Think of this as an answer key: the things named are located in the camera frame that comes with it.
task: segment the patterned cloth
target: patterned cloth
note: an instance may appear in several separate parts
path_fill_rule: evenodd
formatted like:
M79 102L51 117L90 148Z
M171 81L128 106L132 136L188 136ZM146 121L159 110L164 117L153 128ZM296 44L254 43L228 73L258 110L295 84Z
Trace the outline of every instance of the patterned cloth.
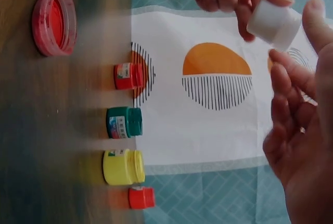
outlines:
M302 13L306 1L296 0L293 8ZM327 17L333 18L333 0L324 1ZM132 0L134 14L156 11L158 6L189 10L189 15L199 10L194 0ZM167 166L146 167L145 185L155 188L157 203L157 207L145 211L146 224L290 223L283 189L271 169L235 167L176 174Z

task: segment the paint jar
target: paint jar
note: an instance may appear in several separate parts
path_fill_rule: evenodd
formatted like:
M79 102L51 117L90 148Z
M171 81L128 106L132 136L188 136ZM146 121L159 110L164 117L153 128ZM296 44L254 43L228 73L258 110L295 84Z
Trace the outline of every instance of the paint jar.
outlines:
M106 112L106 128L112 139L142 135L142 113L139 108L115 107Z
M109 150L104 152L103 174L109 185L132 185L145 181L142 152Z
M249 20L247 31L284 52L290 47L301 22L301 16L291 8L260 0Z
M32 32L43 55L72 54L76 43L73 0L38 0L32 14Z
M117 90L133 90L144 85L141 64L117 64L114 67L113 78Z
M131 209L146 209L155 207L155 193L153 188L137 186L129 189Z

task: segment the table surface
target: table surface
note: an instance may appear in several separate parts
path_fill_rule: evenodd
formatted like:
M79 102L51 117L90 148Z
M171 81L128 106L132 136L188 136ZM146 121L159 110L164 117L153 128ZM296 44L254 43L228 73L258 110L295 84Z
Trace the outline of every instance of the table surface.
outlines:
M131 0L74 0L78 41L43 57L31 33L37 0L0 0L0 223L143 223L127 188L109 187L101 159L108 107L130 105L112 66L129 59Z

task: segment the red paint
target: red paint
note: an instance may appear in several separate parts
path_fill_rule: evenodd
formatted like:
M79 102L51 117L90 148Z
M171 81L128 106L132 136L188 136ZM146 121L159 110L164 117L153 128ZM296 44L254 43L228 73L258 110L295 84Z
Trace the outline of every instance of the red paint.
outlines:
M153 188L138 187L129 189L131 209L146 209L155 207L155 193Z
M43 55L70 55L76 43L73 0L38 0L32 14L32 31Z
M114 84L117 90L133 90L144 85L141 64L118 64L113 70Z
M54 0L52 4L52 12L51 12L51 27L53 30L54 38L56 39L56 43L59 47L61 47L62 40L64 38L64 23L63 23L63 15L60 6L59 0Z

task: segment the white bottle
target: white bottle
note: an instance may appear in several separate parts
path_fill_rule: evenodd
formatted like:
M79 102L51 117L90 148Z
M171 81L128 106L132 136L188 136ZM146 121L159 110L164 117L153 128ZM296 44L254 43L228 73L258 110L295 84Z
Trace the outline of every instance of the white bottle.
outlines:
M289 7L278 7L266 0L260 0L247 25L247 31L278 51L287 51L300 25L300 15Z

